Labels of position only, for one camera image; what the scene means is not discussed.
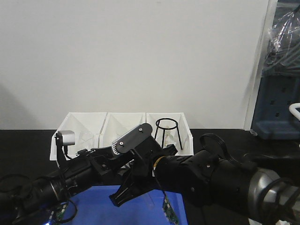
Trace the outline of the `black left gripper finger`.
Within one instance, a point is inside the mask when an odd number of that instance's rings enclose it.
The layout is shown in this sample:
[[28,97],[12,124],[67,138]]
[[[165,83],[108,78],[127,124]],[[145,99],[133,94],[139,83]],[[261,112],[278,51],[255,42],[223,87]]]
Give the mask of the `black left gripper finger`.
[[105,158],[112,158],[112,148],[109,147],[103,147],[103,148],[92,148],[90,149],[91,155],[95,157],[105,157]]

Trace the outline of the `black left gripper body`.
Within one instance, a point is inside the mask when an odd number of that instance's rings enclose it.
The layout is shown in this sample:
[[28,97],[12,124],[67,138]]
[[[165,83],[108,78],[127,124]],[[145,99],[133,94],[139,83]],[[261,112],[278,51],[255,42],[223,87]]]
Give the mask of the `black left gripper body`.
[[92,186],[114,184],[121,181],[122,167],[131,161],[131,153],[95,157],[91,151],[80,151],[79,156],[67,162],[64,172],[67,195],[76,195]]

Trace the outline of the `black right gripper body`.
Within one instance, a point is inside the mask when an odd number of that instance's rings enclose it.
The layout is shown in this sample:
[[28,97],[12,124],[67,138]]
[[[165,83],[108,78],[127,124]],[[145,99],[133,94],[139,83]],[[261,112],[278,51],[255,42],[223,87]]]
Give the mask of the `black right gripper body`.
[[110,195],[110,200],[117,207],[155,189],[158,185],[152,175],[154,163],[161,157],[174,156],[177,149],[174,144],[162,149],[153,137],[149,137],[130,153],[134,155],[130,169],[124,173],[117,192]]

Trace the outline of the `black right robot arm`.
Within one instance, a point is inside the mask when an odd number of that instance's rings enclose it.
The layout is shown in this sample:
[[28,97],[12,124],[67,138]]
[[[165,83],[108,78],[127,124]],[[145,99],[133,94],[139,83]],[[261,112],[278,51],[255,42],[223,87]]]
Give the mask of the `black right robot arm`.
[[194,155],[179,156],[172,144],[146,144],[146,154],[137,154],[125,181],[110,196],[112,203],[121,206],[158,189],[179,193],[196,207],[220,205],[263,225],[299,224],[299,187],[252,161],[237,161],[215,134],[201,136],[202,145],[207,137],[220,146],[221,154],[204,147]]

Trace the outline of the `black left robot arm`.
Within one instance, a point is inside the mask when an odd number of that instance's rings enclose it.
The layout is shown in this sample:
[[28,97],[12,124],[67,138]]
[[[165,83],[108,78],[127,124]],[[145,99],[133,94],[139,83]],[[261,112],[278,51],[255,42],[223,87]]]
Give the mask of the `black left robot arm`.
[[92,186],[112,182],[121,167],[133,159],[131,153],[113,154],[110,147],[81,150],[73,159],[59,161],[58,170],[34,181],[0,188],[0,223],[13,225],[49,210]]

